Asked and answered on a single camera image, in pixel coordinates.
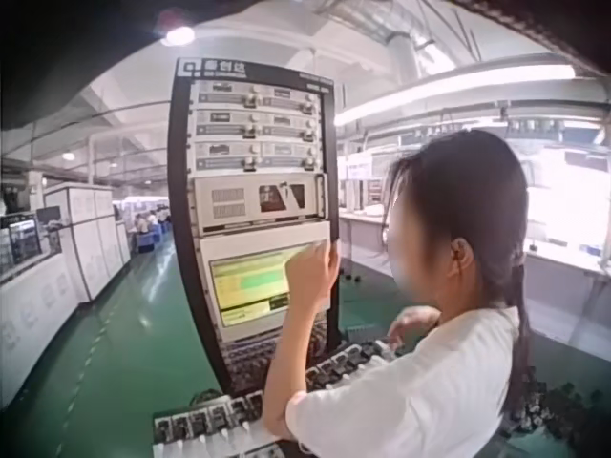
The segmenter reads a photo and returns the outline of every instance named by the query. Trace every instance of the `ponytail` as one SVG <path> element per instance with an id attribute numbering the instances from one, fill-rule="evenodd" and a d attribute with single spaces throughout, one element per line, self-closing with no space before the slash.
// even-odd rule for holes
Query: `ponytail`
<path id="1" fill-rule="evenodd" d="M 505 291 L 505 302 L 508 306 L 517 307 L 519 326 L 512 360 L 512 371 L 509 376 L 509 388 L 503 404 L 503 412 L 512 413 L 521 407 L 526 396 L 524 374 L 528 369 L 530 325 L 524 303 L 524 258 L 520 253 L 517 263 L 512 267 L 511 278 Z"/>

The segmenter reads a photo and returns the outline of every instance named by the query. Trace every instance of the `woman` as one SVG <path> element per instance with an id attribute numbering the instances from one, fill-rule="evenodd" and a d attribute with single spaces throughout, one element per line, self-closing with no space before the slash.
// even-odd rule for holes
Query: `woman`
<path id="1" fill-rule="evenodd" d="M 411 296 L 392 325 L 434 330 L 415 351 L 345 387 L 306 394 L 306 351 L 338 272 L 334 246 L 286 266 L 290 306 L 270 367 L 263 420 L 321 458 L 466 458 L 520 399 L 528 322 L 519 261 L 526 179 L 495 135 L 448 135 L 390 171 L 390 259 Z"/>

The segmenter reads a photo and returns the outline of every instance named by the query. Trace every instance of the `vent grille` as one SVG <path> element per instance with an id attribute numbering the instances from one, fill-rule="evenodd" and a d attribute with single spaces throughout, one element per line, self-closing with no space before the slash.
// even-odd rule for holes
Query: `vent grille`
<path id="1" fill-rule="evenodd" d="M 235 218 L 246 216 L 246 206 L 243 203 L 218 205 L 213 207 L 214 219 Z"/>
<path id="2" fill-rule="evenodd" d="M 235 200 L 244 200 L 244 188 L 232 189 L 213 189 L 212 202 L 232 202 Z"/>

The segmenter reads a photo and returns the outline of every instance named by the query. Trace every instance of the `woman's hand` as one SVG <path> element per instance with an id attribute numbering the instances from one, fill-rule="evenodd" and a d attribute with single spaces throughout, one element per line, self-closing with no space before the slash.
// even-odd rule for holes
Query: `woman's hand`
<path id="1" fill-rule="evenodd" d="M 395 350 L 403 345 L 403 336 L 409 330 L 430 330 L 439 320 L 439 315 L 439 310 L 427 305 L 405 308 L 390 325 L 390 348 Z"/>
<path id="2" fill-rule="evenodd" d="M 290 307 L 317 312 L 330 294 L 340 269 L 337 243 L 323 241 L 293 256 L 284 268 L 288 279 Z"/>

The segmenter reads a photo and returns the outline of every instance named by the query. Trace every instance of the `computer monitor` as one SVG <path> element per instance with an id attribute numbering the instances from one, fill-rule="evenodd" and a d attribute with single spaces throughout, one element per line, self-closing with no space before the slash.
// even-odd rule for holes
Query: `computer monitor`
<path id="1" fill-rule="evenodd" d="M 306 248 L 298 245 L 210 262 L 223 326 L 257 320 L 288 307 L 284 265 Z"/>
<path id="2" fill-rule="evenodd" d="M 328 221 L 320 221 L 201 239 L 204 291 L 221 340 L 282 326 L 289 299 L 284 265 L 329 233 Z M 328 307 L 329 301 L 321 311 Z"/>

